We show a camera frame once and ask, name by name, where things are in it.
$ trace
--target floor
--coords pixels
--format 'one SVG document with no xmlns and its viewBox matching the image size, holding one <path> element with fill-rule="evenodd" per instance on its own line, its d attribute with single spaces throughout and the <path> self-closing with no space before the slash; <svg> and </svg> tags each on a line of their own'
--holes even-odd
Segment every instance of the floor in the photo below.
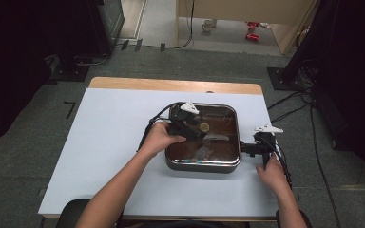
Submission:
<svg viewBox="0 0 365 228">
<path fill-rule="evenodd" d="M 179 18 L 179 37 L 176 39 L 176 1 L 173 0 L 124 0 L 122 1 L 125 25 L 121 31 L 120 43 L 129 40 L 135 44 L 142 39 L 142 45 L 159 47 L 181 47 L 190 37 L 190 18 Z M 203 32 L 204 19 L 192 20 L 192 41 L 186 48 L 195 50 L 238 52 L 249 54 L 281 55 L 272 30 L 257 27 L 252 33 L 258 41 L 247 40 L 246 22 L 219 20 L 210 32 Z M 293 47 L 288 56 L 293 56 Z"/>
</svg>

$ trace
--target gray carpet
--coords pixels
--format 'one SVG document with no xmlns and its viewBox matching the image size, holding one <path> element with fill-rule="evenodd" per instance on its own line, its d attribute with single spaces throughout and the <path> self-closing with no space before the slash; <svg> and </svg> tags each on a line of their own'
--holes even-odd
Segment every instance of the gray carpet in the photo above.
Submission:
<svg viewBox="0 0 365 228">
<path fill-rule="evenodd" d="M 0 227 L 39 227 L 37 215 L 42 196 L 67 139 L 77 107 L 90 80 L 96 76 L 251 83 L 261 85 L 267 105 L 290 92 L 274 91 L 267 67 L 285 67 L 289 57 L 134 47 L 115 53 L 93 66 L 84 83 L 43 85 L 0 138 Z M 67 119 L 71 104 L 77 105 Z M 270 117 L 300 107 L 297 97 L 271 109 Z M 335 151 L 324 120 L 313 110 L 321 164 L 331 185 L 342 227 L 365 227 L 365 162 L 353 152 Z M 336 227 L 313 146 L 310 108 L 275 123 L 284 129 L 277 135 L 293 174 L 294 192 L 300 208 L 314 227 Z M 46 219 L 45 227 L 55 227 Z M 273 222 L 251 222 L 251 227 L 276 227 Z"/>
</svg>

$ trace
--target black tape mark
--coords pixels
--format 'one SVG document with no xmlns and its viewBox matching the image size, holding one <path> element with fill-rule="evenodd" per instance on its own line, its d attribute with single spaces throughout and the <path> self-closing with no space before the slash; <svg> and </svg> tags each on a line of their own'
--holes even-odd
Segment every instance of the black tape mark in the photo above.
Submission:
<svg viewBox="0 0 365 228">
<path fill-rule="evenodd" d="M 121 47 L 121 50 L 125 50 L 128 47 L 128 44 L 129 44 L 129 40 L 125 40 L 123 42 L 123 47 Z"/>
<path fill-rule="evenodd" d="M 143 40 L 143 39 L 138 40 L 138 42 L 136 43 L 136 46 L 135 46 L 135 52 L 141 49 L 142 40 Z"/>
<path fill-rule="evenodd" d="M 69 119 L 70 114 L 72 114 L 73 108 L 76 106 L 76 103 L 72 103 L 72 102 L 64 102 L 64 104 L 72 104 L 72 107 L 70 108 L 69 113 L 67 114 L 67 119 Z"/>
<path fill-rule="evenodd" d="M 161 43 L 160 44 L 160 52 L 164 52 L 165 51 L 165 44 Z"/>
</svg>

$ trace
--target wooden table edge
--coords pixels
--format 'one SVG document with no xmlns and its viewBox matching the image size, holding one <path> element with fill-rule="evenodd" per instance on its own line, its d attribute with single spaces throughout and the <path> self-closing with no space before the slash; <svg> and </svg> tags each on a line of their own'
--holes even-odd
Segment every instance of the wooden table edge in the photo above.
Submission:
<svg viewBox="0 0 365 228">
<path fill-rule="evenodd" d="M 116 88 L 116 89 L 214 92 L 214 93 L 262 95 L 262 89 L 257 84 L 237 84 L 237 83 L 141 79 L 141 78 L 138 79 L 138 78 L 95 77 L 91 80 L 89 88 Z"/>
<path fill-rule="evenodd" d="M 42 214 L 46 219 L 58 219 L 58 214 Z M 178 217 L 178 216 L 129 216 L 123 215 L 125 220 L 201 220 L 201 221 L 226 221 L 226 222 L 248 222 L 248 221 L 276 221 L 276 217 Z"/>
</svg>

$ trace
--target table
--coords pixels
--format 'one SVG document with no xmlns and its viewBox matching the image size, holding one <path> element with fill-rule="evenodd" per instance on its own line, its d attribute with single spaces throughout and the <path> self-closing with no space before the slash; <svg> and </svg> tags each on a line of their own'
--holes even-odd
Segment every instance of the table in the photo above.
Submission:
<svg viewBox="0 0 365 228">
<path fill-rule="evenodd" d="M 255 127 L 270 123 L 259 85 L 95 78 L 38 213 L 59 218 L 69 201 L 91 199 L 132 158 L 148 120 L 176 101 L 232 106 L 246 143 L 254 141 Z M 141 176 L 124 219 L 273 220 L 278 203 L 259 180 L 257 164 L 261 157 L 243 154 L 231 174 L 174 171 L 161 153 Z"/>
<path fill-rule="evenodd" d="M 176 46 L 179 17 L 191 17 L 193 0 L 177 0 Z M 251 21 L 272 24 L 279 50 L 286 54 L 304 25 L 311 25 L 318 0 L 196 0 L 193 18 Z"/>
</svg>

